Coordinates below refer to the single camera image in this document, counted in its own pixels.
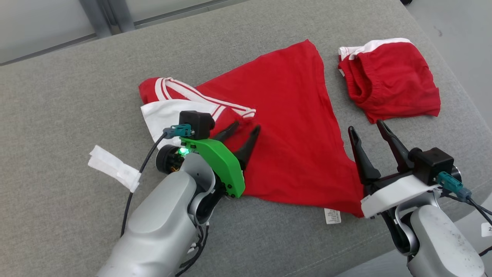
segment green bracket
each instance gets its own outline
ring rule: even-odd
[[[180,139],[186,143],[186,145],[183,143],[182,147],[198,152],[203,157],[220,177],[231,197],[240,197],[243,194],[245,180],[239,161],[222,142],[210,138],[194,140],[180,137]]]

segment white panel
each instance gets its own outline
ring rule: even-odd
[[[211,0],[126,0],[134,22]]]
[[[0,1],[0,63],[93,33],[78,0]]]

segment cable connector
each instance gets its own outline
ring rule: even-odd
[[[444,171],[437,175],[436,182],[438,184],[442,185],[443,188],[450,190],[451,192],[458,195],[458,197],[460,197],[459,196],[460,191],[462,194],[466,194],[466,191],[462,191],[463,183],[456,180],[454,177],[452,177],[451,175],[449,175],[448,173],[446,173]]]
[[[191,129],[190,124],[179,124],[164,128],[162,133],[165,134],[165,139],[172,139],[174,137],[190,137],[195,132]]]

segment gray floor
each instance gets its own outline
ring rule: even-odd
[[[414,0],[407,6],[429,36],[453,73],[470,95],[479,112],[492,128],[492,1],[491,0]],[[492,208],[492,196],[484,206]],[[464,236],[478,251],[492,245],[492,237],[482,238],[478,212],[456,222]],[[492,253],[483,257],[486,272],[492,276]],[[406,260],[396,250],[355,267],[337,277],[411,277]]]

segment clothing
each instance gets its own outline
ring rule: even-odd
[[[378,119],[438,116],[439,89],[419,50],[406,38],[340,47],[338,68],[350,98],[370,123]]]
[[[176,97],[226,106],[243,120],[225,142],[233,152],[254,126],[261,125],[244,172],[244,195],[363,216],[363,187],[355,163],[345,154],[326,91],[323,62],[310,41],[260,56],[196,89],[169,81],[160,86],[167,94],[158,89],[158,79],[145,81],[140,86],[144,103]],[[161,125],[164,128],[171,122]]]

